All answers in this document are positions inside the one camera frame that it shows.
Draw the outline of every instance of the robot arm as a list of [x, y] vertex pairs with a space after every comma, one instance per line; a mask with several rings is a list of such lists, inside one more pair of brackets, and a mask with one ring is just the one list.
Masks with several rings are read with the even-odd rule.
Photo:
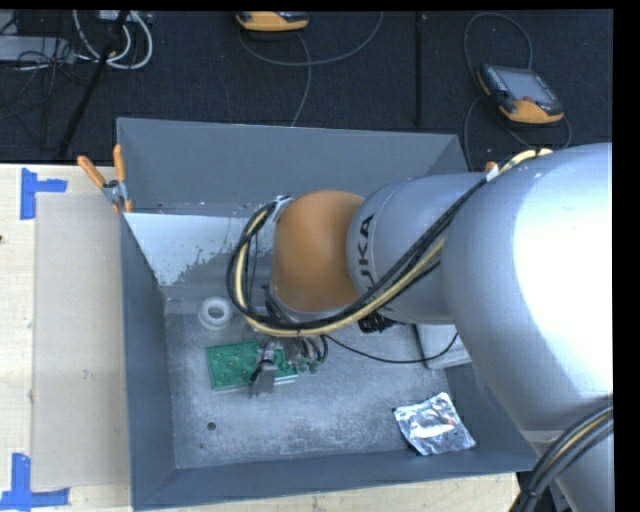
[[[574, 512], [613, 510], [611, 144], [529, 156], [488, 173], [392, 183], [366, 199], [298, 198], [274, 231], [279, 318], [244, 301], [242, 243], [229, 290], [273, 336], [319, 335], [372, 314], [455, 324], [541, 460], [554, 450], [566, 459], [567, 446], [553, 443], [572, 425], [595, 436], [546, 477], [557, 476]], [[259, 212], [247, 235], [268, 216]]]

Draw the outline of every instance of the small hole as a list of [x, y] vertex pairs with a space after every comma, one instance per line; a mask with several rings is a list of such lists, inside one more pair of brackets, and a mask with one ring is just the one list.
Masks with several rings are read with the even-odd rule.
[[209, 316], [211, 318], [222, 318], [222, 316], [224, 315], [224, 311], [222, 311], [220, 308], [217, 308], [215, 306], [210, 307], [207, 310], [207, 313], [209, 313]]

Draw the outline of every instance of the wooden table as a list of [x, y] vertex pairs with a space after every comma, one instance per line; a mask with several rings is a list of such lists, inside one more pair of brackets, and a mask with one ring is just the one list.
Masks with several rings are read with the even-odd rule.
[[[4, 456], [0, 460], [0, 491], [11, 485], [11, 454], [31, 455], [37, 217], [20, 220], [22, 167], [0, 164], [0, 453]], [[65, 193], [101, 194], [79, 167], [28, 167], [38, 173], [39, 180], [67, 180]], [[115, 178], [113, 168], [100, 170], [107, 180]], [[518, 492], [515, 475], [508, 473], [193, 508], [211, 512], [503, 512]], [[130, 507], [121, 504], [128, 503], [128, 495], [127, 484], [72, 487], [69, 505], [57, 508], [126, 510]]]

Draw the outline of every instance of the gray metal tray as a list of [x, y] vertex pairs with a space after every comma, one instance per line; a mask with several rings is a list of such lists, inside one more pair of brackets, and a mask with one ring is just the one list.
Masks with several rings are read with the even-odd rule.
[[[120, 223], [134, 509], [533, 466], [533, 450], [472, 364], [389, 365], [332, 345], [316, 374], [273, 394], [220, 393], [209, 381], [205, 348], [256, 334], [240, 315], [212, 332], [196, 314], [204, 298], [226, 293], [233, 235], [256, 205], [320, 188], [366, 197], [390, 181], [466, 172], [455, 136], [127, 118], [117, 130], [135, 206]], [[268, 279], [264, 249], [257, 287]], [[411, 326], [375, 335], [346, 327], [336, 337], [383, 357], [421, 355]], [[392, 409], [441, 391], [477, 446], [417, 456]]]

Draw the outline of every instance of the black carpet floor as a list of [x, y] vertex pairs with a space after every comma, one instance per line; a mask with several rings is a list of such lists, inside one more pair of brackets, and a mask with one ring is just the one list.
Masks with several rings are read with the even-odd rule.
[[[108, 24], [94, 13], [77, 15], [99, 50]], [[301, 37], [256, 41], [240, 33], [231, 12], [153, 11], [148, 64], [107, 66], [76, 125], [95, 63], [77, 59], [29, 71], [2, 62], [0, 161], [72, 162], [87, 154], [110, 164], [118, 117], [456, 134], [474, 170], [526, 145], [611, 141], [613, 10], [424, 11], [419, 86], [415, 12], [309, 14]], [[16, 18], [18, 34], [60, 36], [89, 55], [71, 11], [18, 10]], [[129, 26], [124, 64], [149, 49], [144, 33]], [[264, 59], [332, 62], [283, 66]], [[530, 63], [557, 93], [568, 123], [509, 132], [485, 101], [475, 101], [481, 95], [469, 65], [484, 63]], [[27, 56], [19, 65], [33, 67]]]

